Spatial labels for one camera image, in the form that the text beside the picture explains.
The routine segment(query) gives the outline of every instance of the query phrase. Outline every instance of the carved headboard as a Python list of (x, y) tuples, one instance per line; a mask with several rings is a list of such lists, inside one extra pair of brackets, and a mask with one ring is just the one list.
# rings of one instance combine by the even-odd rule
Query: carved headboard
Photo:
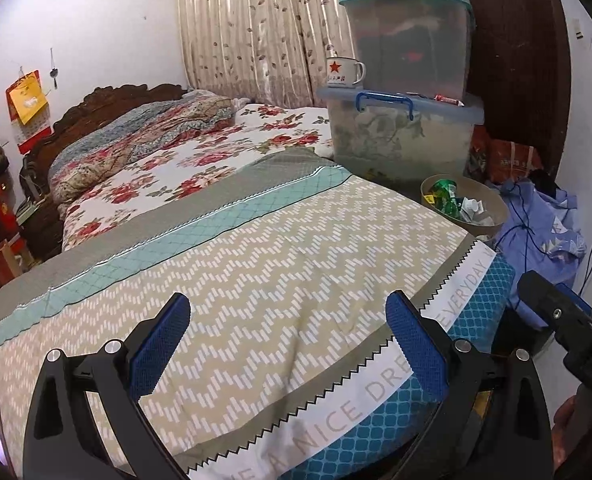
[(47, 173), (62, 150), (78, 139), (106, 126), (143, 104), (178, 100), (185, 93), (180, 85), (164, 84), (148, 90), (147, 85), (96, 88), (79, 105), (70, 108), (54, 124), (54, 132), (41, 139), (23, 159), (20, 183), (28, 198), (32, 194), (26, 178), (42, 192), (49, 193)]

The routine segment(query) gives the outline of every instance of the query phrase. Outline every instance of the wall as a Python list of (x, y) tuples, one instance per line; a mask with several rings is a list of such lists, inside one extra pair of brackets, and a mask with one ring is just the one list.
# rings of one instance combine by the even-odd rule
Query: wall
[[(59, 71), (53, 89), (50, 47)], [(40, 70), (51, 90), (52, 122), (100, 86), (187, 85), (176, 0), (0, 0), (0, 142), (10, 159), (19, 205), (22, 156), (12, 138), (5, 90)]]
[[(579, 0), (562, 0), (572, 56), (572, 102), (567, 139), (557, 183), (578, 196), (582, 233), (592, 241), (592, 19)], [(576, 38), (576, 29), (583, 35)], [(580, 268), (575, 290), (582, 286), (587, 259)], [(592, 278), (582, 297), (592, 306)], [(564, 368), (564, 350), (553, 343), (536, 359), (550, 417), (575, 393), (578, 381)]]

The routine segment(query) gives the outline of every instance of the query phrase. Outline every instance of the leaf patterned curtain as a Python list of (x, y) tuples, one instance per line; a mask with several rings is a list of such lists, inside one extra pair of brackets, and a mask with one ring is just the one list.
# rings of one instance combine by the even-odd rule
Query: leaf patterned curtain
[(287, 108), (317, 105), (331, 52), (353, 57), (338, 0), (178, 0), (189, 82)]

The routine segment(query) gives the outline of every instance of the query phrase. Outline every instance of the blue gripper pad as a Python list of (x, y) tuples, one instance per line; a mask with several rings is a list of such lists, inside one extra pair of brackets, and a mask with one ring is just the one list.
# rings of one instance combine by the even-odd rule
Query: blue gripper pad
[(385, 303), (387, 324), (423, 390), (442, 402), (449, 390), (447, 364), (410, 308), (415, 306), (400, 293), (391, 293)]
[(175, 294), (166, 313), (149, 333), (130, 362), (130, 397), (138, 401), (150, 395), (189, 326), (191, 306), (182, 294)]

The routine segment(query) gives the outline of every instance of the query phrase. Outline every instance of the silver screw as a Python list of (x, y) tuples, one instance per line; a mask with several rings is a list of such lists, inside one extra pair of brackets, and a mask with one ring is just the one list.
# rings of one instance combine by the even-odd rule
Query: silver screw
[(471, 343), (466, 339), (458, 339), (458, 341), (456, 341), (456, 350), (463, 352), (463, 354), (467, 354), (471, 352)]
[(530, 355), (526, 350), (519, 348), (516, 350), (516, 357), (521, 361), (529, 361)]
[(122, 343), (118, 341), (118, 339), (114, 339), (105, 345), (105, 352), (108, 354), (115, 354), (121, 349), (121, 346)]
[(60, 350), (58, 350), (57, 348), (55, 348), (54, 350), (50, 350), (49, 353), (47, 354), (47, 361), (49, 361), (50, 363), (57, 361), (59, 358), (60, 358)]

